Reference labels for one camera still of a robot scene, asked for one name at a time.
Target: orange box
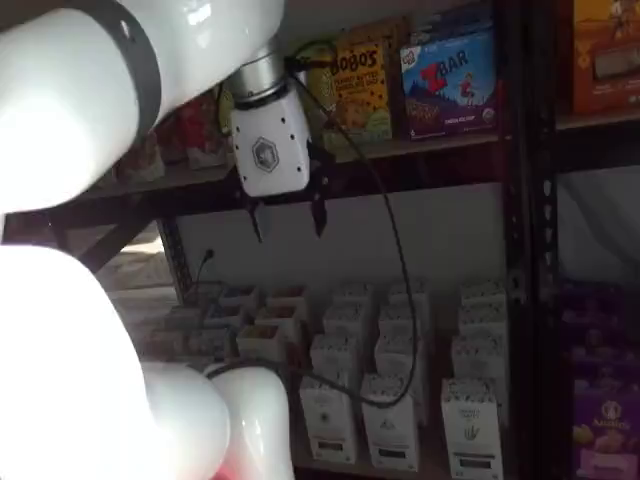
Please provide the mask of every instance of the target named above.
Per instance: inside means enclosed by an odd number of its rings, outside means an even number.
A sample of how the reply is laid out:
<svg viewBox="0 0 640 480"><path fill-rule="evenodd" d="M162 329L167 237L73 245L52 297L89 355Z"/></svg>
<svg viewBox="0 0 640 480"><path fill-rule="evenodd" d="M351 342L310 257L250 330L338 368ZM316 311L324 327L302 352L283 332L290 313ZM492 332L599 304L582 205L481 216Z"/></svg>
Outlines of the orange box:
<svg viewBox="0 0 640 480"><path fill-rule="evenodd" d="M573 109L640 106L640 3L574 0Z"/></svg>

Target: gray band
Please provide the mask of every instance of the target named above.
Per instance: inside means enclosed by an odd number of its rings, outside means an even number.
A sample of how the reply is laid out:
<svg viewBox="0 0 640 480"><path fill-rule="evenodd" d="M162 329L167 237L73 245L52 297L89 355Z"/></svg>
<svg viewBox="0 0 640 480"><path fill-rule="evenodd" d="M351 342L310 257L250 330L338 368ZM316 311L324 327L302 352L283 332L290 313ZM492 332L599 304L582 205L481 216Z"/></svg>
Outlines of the gray band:
<svg viewBox="0 0 640 480"><path fill-rule="evenodd" d="M136 140L155 125L162 101L162 79L156 52L138 20L116 0L77 0L69 8L94 19L113 39L133 80L138 101Z"/></svg>

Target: shelf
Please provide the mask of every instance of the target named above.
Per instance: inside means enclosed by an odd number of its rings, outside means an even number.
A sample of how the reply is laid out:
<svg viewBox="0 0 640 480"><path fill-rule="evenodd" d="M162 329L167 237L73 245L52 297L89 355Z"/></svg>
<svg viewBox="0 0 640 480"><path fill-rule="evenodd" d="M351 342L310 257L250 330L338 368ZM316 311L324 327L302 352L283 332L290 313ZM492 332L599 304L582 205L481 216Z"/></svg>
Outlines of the shelf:
<svg viewBox="0 0 640 480"><path fill-rule="evenodd" d="M119 197L155 190L168 190L188 185L198 185L224 180L231 171L231 165L221 167L187 170L186 168L167 168L166 175L151 182L116 184L108 187L93 187L81 194L75 201L95 200L98 198Z"/></svg>
<svg viewBox="0 0 640 480"><path fill-rule="evenodd" d="M615 125L624 122L640 120L640 108L635 110L621 110L587 115L558 114L556 130L573 130L603 125Z"/></svg>
<svg viewBox="0 0 640 480"><path fill-rule="evenodd" d="M428 138L424 140L387 140L380 143L363 145L362 151L369 159L401 157L415 153L426 153L438 150L450 150L472 145L482 145L497 142L497 133L474 133L456 135L450 137ZM336 151L336 161L346 163L356 160L356 155L350 147L341 148Z"/></svg>

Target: purple snack box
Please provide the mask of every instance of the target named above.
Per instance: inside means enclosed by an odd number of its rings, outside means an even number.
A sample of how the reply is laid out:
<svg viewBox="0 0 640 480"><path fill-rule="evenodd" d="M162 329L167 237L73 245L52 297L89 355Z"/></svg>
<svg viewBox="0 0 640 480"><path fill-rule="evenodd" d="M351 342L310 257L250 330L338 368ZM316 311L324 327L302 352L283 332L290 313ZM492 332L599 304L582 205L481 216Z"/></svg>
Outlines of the purple snack box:
<svg viewBox="0 0 640 480"><path fill-rule="evenodd" d="M491 29L404 47L400 55L412 140L496 125Z"/></svg>
<svg viewBox="0 0 640 480"><path fill-rule="evenodd" d="M574 392L573 466L576 479L637 480L640 393L607 391L587 381Z"/></svg>

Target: red product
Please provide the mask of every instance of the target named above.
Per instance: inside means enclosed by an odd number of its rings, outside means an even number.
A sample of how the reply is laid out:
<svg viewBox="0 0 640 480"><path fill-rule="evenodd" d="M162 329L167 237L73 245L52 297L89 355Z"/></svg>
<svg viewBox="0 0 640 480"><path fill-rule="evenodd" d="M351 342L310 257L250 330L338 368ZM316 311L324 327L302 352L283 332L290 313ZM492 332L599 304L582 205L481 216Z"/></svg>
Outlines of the red product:
<svg viewBox="0 0 640 480"><path fill-rule="evenodd" d="M227 161L226 140L216 129L215 114L212 91L178 110L180 135L191 168L219 166Z"/></svg>

